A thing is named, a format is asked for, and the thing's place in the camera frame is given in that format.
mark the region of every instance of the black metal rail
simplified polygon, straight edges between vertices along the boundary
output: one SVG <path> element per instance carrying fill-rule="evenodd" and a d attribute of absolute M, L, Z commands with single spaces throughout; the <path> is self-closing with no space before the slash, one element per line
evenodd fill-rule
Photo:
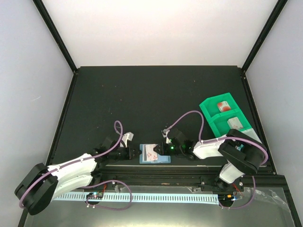
<path fill-rule="evenodd" d="M 261 45 L 263 44 L 265 38 L 267 37 L 269 31 L 271 30 L 272 26 L 274 25 L 276 19 L 280 15 L 282 9 L 284 8 L 285 4 L 287 3 L 287 0 L 278 0 L 276 3 L 273 11 L 271 12 L 266 24 L 264 25 L 259 37 L 257 38 L 254 46 L 252 47 L 246 61 L 244 62 L 244 65 L 242 66 L 242 70 L 244 72 L 247 71 L 250 64 L 254 60 L 255 56 L 257 55 Z"/>
<path fill-rule="evenodd" d="M 43 4 L 42 0 L 33 0 L 34 4 L 36 5 L 38 11 L 40 12 L 45 24 L 47 25 L 49 31 L 52 33 L 53 38 L 55 39 L 58 47 L 60 48 L 63 56 L 65 57 L 68 65 L 70 66 L 73 73 L 77 71 L 77 67 L 74 61 L 71 58 L 70 53 L 68 52 L 55 24 L 53 23 L 51 16 L 48 14 L 45 5 Z"/>

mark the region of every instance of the black frame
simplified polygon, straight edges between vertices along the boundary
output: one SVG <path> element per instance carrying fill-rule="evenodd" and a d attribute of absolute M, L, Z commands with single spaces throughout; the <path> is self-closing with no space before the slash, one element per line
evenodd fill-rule
<path fill-rule="evenodd" d="M 67 114 L 67 110 L 68 110 L 70 100 L 71 100 L 71 97 L 72 97 L 72 94 L 73 94 L 74 86 L 76 84 L 76 80 L 77 80 L 77 76 L 78 76 L 78 73 L 77 73 L 78 69 L 77 69 L 75 63 L 73 62 L 73 60 L 72 60 L 64 42 L 62 40 L 62 38 L 60 37 L 60 34 L 59 34 L 58 30 L 56 29 L 50 15 L 48 14 L 47 9 L 43 4 L 43 1 L 42 0 L 33 0 L 33 2 L 35 3 L 35 5 L 36 5 L 37 9 L 39 10 L 43 20 L 45 21 L 45 24 L 49 28 L 51 34 L 53 35 L 56 43 L 59 46 L 62 54 L 64 55 L 66 61 L 68 62 L 68 65 L 70 66 L 72 72 L 74 73 L 72 81 L 71 81 L 71 85 L 70 85 L 70 88 L 69 88 L 69 91 L 68 91 L 68 94 L 67 94 L 67 97 L 66 97 L 66 100 L 65 100 L 65 103 L 64 103 L 64 107 L 63 107 L 63 111 L 62 111 L 62 114 L 61 114 L 61 117 L 60 117 L 60 120 L 59 120 L 59 124 L 58 124 L 57 130 L 56 130 L 56 133 L 55 133 L 55 137 L 54 137 L 51 149 L 50 149 L 50 153 L 49 153 L 48 158 L 47 158 L 46 165 L 49 165 L 51 160 L 54 157 L 54 154 L 55 154 L 55 151 L 56 151 L 56 148 L 57 148 L 57 144 L 58 144 L 59 137 L 60 137 L 60 134 L 61 134 L 61 131 L 62 131 L 65 116 Z M 260 171 L 260 173 L 258 173 L 258 175 L 255 176 L 256 185 L 257 185 L 257 187 L 282 187 L 283 190 L 284 190 L 289 208 L 291 210 L 291 214 L 292 214 L 295 226 L 299 227 L 299 226 L 302 226 L 302 225 L 301 225 L 298 213 L 295 209 L 294 201 L 293 201 L 293 198 L 290 194 L 286 179 L 282 175 L 276 175 L 276 168 L 275 168 L 275 165 L 273 163 L 273 159 L 272 159 L 272 156 L 270 154 L 270 151 L 268 149 L 268 143 L 266 141 L 266 137 L 265 137 L 265 134 L 264 134 L 264 131 L 263 131 L 263 128 L 262 128 L 262 124 L 261 124 L 261 121 L 260 121 L 260 118 L 259 118 L 259 115 L 258 115 L 258 112 L 257 112 L 257 109 L 256 109 L 256 105 L 255 105 L 253 97 L 252 97 L 250 86 L 248 84 L 247 77 L 246 77 L 246 74 L 245 74 L 247 69 L 251 65 L 253 59 L 257 55 L 261 45 L 263 44 L 265 38 L 267 37 L 269 31 L 271 30 L 272 26 L 274 25 L 276 19 L 280 15 L 280 13 L 281 13 L 281 11 L 282 11 L 282 9 L 283 9 L 283 7 L 285 6 L 286 3 L 287 3 L 287 0 L 278 0 L 277 1 L 272 13 L 270 14 L 270 16 L 269 16 L 266 24 L 264 25 L 259 37 L 257 38 L 253 48 L 251 49 L 244 65 L 240 69 L 241 70 L 240 74 L 241 74 L 241 80 L 242 80 L 242 83 L 243 83 L 243 87 L 244 87 L 245 92 L 246 92 L 247 100 L 249 102 L 250 109 L 251 109 L 251 112 L 253 114 L 254 123 L 256 125 L 256 129 L 257 129 L 256 133 L 260 137 L 263 144 L 267 147 L 268 155 L 269 155 L 269 159 L 270 159 L 270 167 L 271 167 L 270 171 Z M 144 181 L 149 181 L 150 182 L 151 177 L 153 178 L 153 176 L 155 178 L 156 177 L 158 178 L 159 174 L 163 175 L 163 176 L 169 176 L 169 175 L 177 176 L 178 175 L 178 176 L 181 176 L 180 178 L 178 178 L 178 180 L 181 181 L 181 182 L 184 182 L 187 185 L 195 185 L 196 182 L 195 182 L 195 180 L 193 180 L 192 182 L 191 181 L 185 181 L 184 179 L 182 179 L 182 176 L 196 175 L 198 177 L 198 176 L 201 176 L 201 175 L 213 175 L 213 174 L 216 174 L 216 173 L 217 173 L 217 169 L 214 169 L 214 170 L 209 169 L 209 170 L 201 170 L 201 171 L 196 171 L 195 170 L 193 172 L 190 171 L 190 170 L 189 171 L 181 170 L 181 171 L 176 172 L 175 170 L 170 170 L 170 169 L 167 169 L 166 172 L 160 172 L 157 169 L 153 169 L 151 171 L 148 171 L 148 173 L 146 173 L 146 172 L 142 173 L 142 172 L 138 172 L 136 169 L 132 170 L 131 168 L 129 168 L 128 171 L 127 171 L 127 174 L 125 174 L 125 172 L 121 173 L 118 168 L 104 169 L 102 171 L 102 174 L 103 174 L 103 176 L 105 176 L 105 178 L 108 177 L 110 179 L 113 179 L 112 177 L 118 178 L 121 175 L 127 175 L 128 177 L 134 178 L 133 183 L 135 182 L 135 180 L 137 178 L 136 177 L 137 175 L 141 175 L 140 182 L 142 182 L 142 183 L 144 183 Z M 148 175 L 149 178 L 144 179 L 144 177 L 142 177 L 142 176 L 144 176 L 146 174 Z M 244 177 L 243 178 L 243 183 L 245 185 L 249 186 L 249 187 L 252 186 L 252 180 L 251 180 L 250 177 Z M 23 227 L 24 226 L 27 215 L 28 215 L 27 211 L 24 210 L 23 213 L 22 213 L 22 216 L 21 216 L 18 227 Z"/>

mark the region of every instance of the black surface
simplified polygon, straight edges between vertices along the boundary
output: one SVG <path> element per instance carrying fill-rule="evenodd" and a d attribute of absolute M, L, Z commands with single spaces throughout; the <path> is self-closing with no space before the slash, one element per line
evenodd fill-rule
<path fill-rule="evenodd" d="M 45 5 L 43 4 L 42 0 L 33 0 L 34 4 L 36 5 L 38 11 L 40 12 L 45 24 L 47 25 L 49 31 L 52 33 L 53 38 L 55 39 L 58 47 L 60 48 L 63 56 L 65 57 L 68 65 L 70 66 L 72 72 L 77 71 L 77 67 L 74 63 L 74 61 L 71 58 L 70 53 L 68 52 L 56 26 L 54 25 L 51 16 L 48 14 Z"/>
<path fill-rule="evenodd" d="M 246 61 L 244 62 L 244 65 L 242 67 L 243 71 L 246 72 L 249 68 L 250 64 L 254 60 L 255 56 L 257 55 L 261 45 L 263 44 L 264 40 L 266 39 L 269 31 L 271 30 L 272 26 L 276 22 L 277 18 L 279 17 L 282 9 L 284 8 L 285 4 L 287 3 L 287 0 L 278 0 L 276 3 L 273 11 L 271 12 L 269 18 L 267 19 L 266 24 L 264 25 L 261 33 L 259 34 L 254 46 L 252 47 Z"/>
<path fill-rule="evenodd" d="M 53 163 L 76 158 L 95 148 L 120 120 L 133 142 L 159 143 L 161 130 L 182 114 L 199 110 L 206 98 L 230 92 L 255 128 L 250 106 L 236 66 L 129 66 L 81 67 L 69 102 Z M 178 125 L 189 138 L 197 139 L 201 119 L 185 117 Z M 214 138 L 205 122 L 203 139 Z M 188 161 L 172 157 L 176 166 L 221 166 L 223 158 Z M 139 160 L 117 165 L 139 165 Z"/>

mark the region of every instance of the gray wall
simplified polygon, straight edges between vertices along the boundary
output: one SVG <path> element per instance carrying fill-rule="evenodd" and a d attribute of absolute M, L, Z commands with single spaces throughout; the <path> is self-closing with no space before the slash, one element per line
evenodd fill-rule
<path fill-rule="evenodd" d="M 279 174 L 303 221 L 303 1 L 288 1 L 247 76 Z"/>
<path fill-rule="evenodd" d="M 31 0 L 0 7 L 0 226 L 17 226 L 14 195 L 50 150 L 72 72 Z"/>

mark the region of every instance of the cable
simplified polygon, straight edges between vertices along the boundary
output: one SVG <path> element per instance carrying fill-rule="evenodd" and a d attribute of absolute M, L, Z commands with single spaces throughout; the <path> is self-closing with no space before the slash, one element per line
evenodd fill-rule
<path fill-rule="evenodd" d="M 245 207 L 247 207 L 248 205 L 250 205 L 251 202 L 254 200 L 254 198 L 255 198 L 255 196 L 256 196 L 256 194 L 255 194 L 255 192 L 256 192 L 256 181 L 255 181 L 254 176 L 252 176 L 251 178 L 252 178 L 252 181 L 253 181 L 253 184 L 254 184 L 254 187 L 253 187 L 253 190 L 254 190 L 254 191 L 252 192 L 251 199 L 250 199 L 247 203 L 245 203 L 244 205 L 239 206 L 239 207 L 225 207 L 225 206 L 223 206 L 223 205 L 219 202 L 220 207 L 222 207 L 222 208 L 227 208 L 227 209 L 237 210 L 237 209 L 245 208 Z"/>
<path fill-rule="evenodd" d="M 117 123 L 120 125 L 120 128 L 121 128 L 120 131 L 117 130 L 117 127 L 116 127 L 116 124 L 117 124 Z M 67 166 L 69 166 L 69 165 L 72 165 L 72 164 L 75 164 L 75 163 L 78 163 L 78 162 L 82 162 L 82 161 L 85 161 L 85 160 L 89 160 L 89 159 L 93 159 L 93 158 L 98 158 L 98 157 L 104 156 L 104 155 L 108 154 L 109 152 L 111 152 L 113 149 L 116 148 L 116 146 L 118 146 L 118 145 L 120 144 L 120 141 L 121 141 L 121 139 L 122 139 L 122 137 L 123 137 L 123 126 L 122 126 L 122 123 L 121 123 L 120 121 L 115 121 L 115 123 L 114 123 L 114 129 L 115 129 L 116 133 L 120 135 L 120 136 L 119 136 L 119 139 L 118 139 L 118 141 L 114 144 L 114 146 L 112 146 L 112 147 L 111 147 L 110 149 L 108 149 L 106 152 L 103 152 L 102 154 L 99 154 L 99 155 L 95 155 L 95 156 L 86 157 L 86 158 L 82 158 L 82 159 L 77 159 L 77 160 L 71 161 L 71 162 L 69 162 L 69 163 L 66 163 L 66 164 L 60 166 L 59 169 L 65 168 L 65 167 L 67 167 Z M 41 177 L 39 177 L 37 180 L 35 180 L 35 181 L 29 186 L 29 188 L 23 193 L 23 195 L 22 195 L 22 197 L 21 197 L 21 199 L 20 199 L 20 201 L 19 201 L 19 207 L 22 208 L 22 209 L 24 209 L 25 207 L 23 206 L 23 200 L 24 200 L 24 198 L 30 193 L 30 191 L 33 189 L 33 187 L 35 187 L 41 180 L 45 179 L 48 175 L 52 174 L 52 173 L 55 172 L 55 171 L 59 171 L 59 169 L 53 169 L 53 170 L 47 172 L 46 174 L 42 175 Z"/>
<path fill-rule="evenodd" d="M 244 196 L 243 193 L 238 189 L 238 187 L 234 183 L 232 185 L 238 192 L 240 192 L 241 196 Z"/>
<path fill-rule="evenodd" d="M 129 207 L 132 205 L 132 200 L 133 200 L 132 191 L 131 191 L 131 189 L 127 186 L 127 184 L 125 184 L 125 183 L 122 182 L 122 181 L 118 181 L 118 180 L 109 180 L 109 181 L 104 181 L 104 182 L 98 183 L 98 184 L 93 185 L 93 186 L 86 186 L 86 187 L 81 187 L 81 188 L 85 188 L 85 189 L 87 189 L 87 188 L 95 188 L 95 187 L 98 187 L 98 186 L 100 186 L 100 185 L 103 185 L 103 184 L 106 184 L 106 183 L 109 183 L 109 182 L 117 182 L 117 183 L 120 183 L 120 184 L 124 185 L 124 186 L 128 189 L 129 195 L 130 195 L 130 197 L 129 197 L 130 199 L 129 199 L 128 204 L 127 204 L 125 207 L 123 207 L 123 208 L 112 208 L 112 207 L 104 207 L 104 206 L 100 206 L 100 205 L 91 205 L 91 204 L 89 204 L 89 199 L 92 198 L 92 197 L 88 197 L 88 198 L 86 199 L 86 204 L 87 204 L 87 206 L 88 206 L 88 207 L 89 207 L 89 206 L 92 206 L 92 207 L 104 208 L 104 209 L 107 209 L 107 210 L 116 210 L 116 211 L 126 210 L 127 208 L 129 208 Z"/>
<path fill-rule="evenodd" d="M 184 153 L 183 148 L 182 148 L 182 146 L 181 146 L 181 145 L 179 146 L 179 149 L 180 149 L 180 151 L 181 151 L 182 155 L 186 157 L 186 154 Z"/>
<path fill-rule="evenodd" d="M 221 140 L 238 140 L 238 141 L 242 141 L 242 142 L 248 143 L 250 145 L 253 145 L 256 148 L 260 149 L 265 155 L 264 160 L 263 160 L 263 162 L 261 162 L 260 165 L 266 163 L 268 160 L 268 154 L 267 154 L 266 150 L 263 147 L 261 147 L 259 144 L 255 143 L 253 141 L 247 140 L 247 139 L 243 139 L 243 138 L 239 138 L 239 137 L 220 137 L 220 138 L 211 139 L 211 140 L 204 140 L 203 143 L 207 144 L 207 143 L 212 143 L 214 141 L 221 141 Z"/>
<path fill-rule="evenodd" d="M 200 114 L 201 116 L 201 119 L 202 119 L 202 122 L 201 122 L 201 128 L 200 128 L 200 132 L 199 132 L 199 140 L 202 140 L 201 139 L 201 136 L 202 136 L 202 130 L 203 130 L 203 127 L 204 127 L 204 117 L 203 115 L 201 114 L 201 112 L 197 111 L 197 110 L 192 110 L 192 111 L 188 111 L 187 113 L 183 114 L 181 117 L 178 118 L 178 120 L 175 121 L 175 123 L 173 123 L 171 126 L 169 126 L 167 129 L 165 129 L 165 131 L 168 131 L 170 130 L 172 127 L 174 127 L 183 117 L 185 117 L 186 115 L 188 114 L 191 114 L 191 113 L 197 113 L 197 114 Z"/>

